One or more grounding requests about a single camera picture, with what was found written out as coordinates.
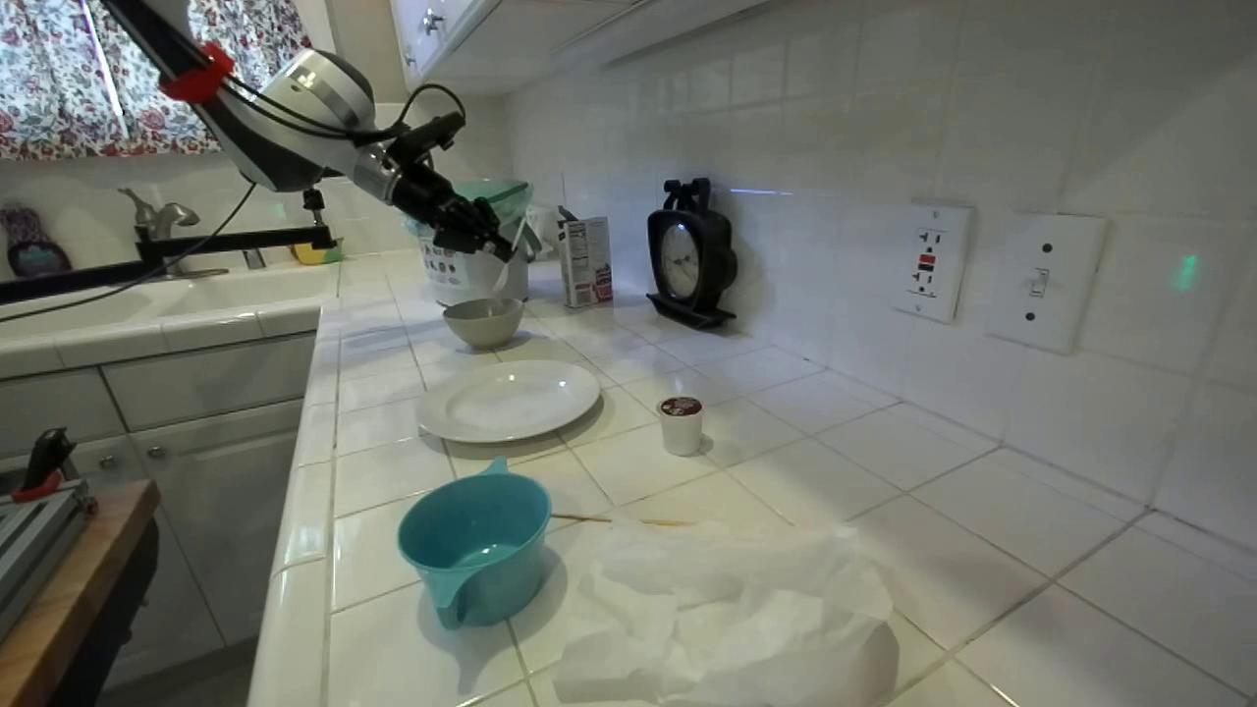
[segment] floral curtain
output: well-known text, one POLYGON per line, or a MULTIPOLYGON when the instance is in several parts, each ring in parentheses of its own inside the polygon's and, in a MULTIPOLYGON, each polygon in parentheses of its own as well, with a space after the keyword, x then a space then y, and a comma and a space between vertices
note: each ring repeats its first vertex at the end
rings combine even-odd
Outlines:
MULTIPOLYGON (((251 87, 306 42, 296 0, 190 0, 190 23, 251 87)), ((157 67, 103 0, 0 0, 0 162, 208 151, 200 120, 157 92, 157 67)))

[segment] teal bowl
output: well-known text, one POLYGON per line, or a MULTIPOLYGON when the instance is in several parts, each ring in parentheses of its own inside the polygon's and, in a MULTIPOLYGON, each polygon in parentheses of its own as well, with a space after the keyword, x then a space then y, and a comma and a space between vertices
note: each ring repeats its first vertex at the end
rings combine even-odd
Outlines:
POLYGON ((537 597, 550 495, 493 465, 424 495, 398 528, 445 630, 500 625, 537 597))

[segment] green light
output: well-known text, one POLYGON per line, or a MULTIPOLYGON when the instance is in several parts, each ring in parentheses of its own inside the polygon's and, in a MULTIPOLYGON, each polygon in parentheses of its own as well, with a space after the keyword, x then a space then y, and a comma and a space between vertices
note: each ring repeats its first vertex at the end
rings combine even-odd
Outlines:
POLYGON ((1193 292, 1197 279, 1202 279, 1202 254, 1181 254, 1172 277, 1172 292, 1185 296, 1193 292))

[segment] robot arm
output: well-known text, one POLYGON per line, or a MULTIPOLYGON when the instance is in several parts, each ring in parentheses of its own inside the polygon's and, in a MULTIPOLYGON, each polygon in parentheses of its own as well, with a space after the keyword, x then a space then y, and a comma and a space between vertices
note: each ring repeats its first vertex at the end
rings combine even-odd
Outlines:
POLYGON ((482 201, 465 201, 437 169, 465 113, 424 125, 372 125, 372 92, 361 72, 327 50, 298 50, 263 92, 230 78, 230 61, 190 36, 190 0, 106 0, 106 12, 217 135, 235 169, 276 193, 298 193, 342 172, 376 201, 437 231, 437 247, 512 258, 482 201))

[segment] electrical outlet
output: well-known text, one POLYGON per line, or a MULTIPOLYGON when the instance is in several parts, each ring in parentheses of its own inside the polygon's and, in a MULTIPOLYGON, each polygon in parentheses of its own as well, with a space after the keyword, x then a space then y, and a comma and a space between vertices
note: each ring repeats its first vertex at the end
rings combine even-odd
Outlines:
POLYGON ((966 271, 970 207, 910 206, 901 245, 891 306, 952 321, 966 271))
POLYGON ((987 334, 1070 353, 1105 252, 1105 219, 1025 215, 1007 237, 987 334))

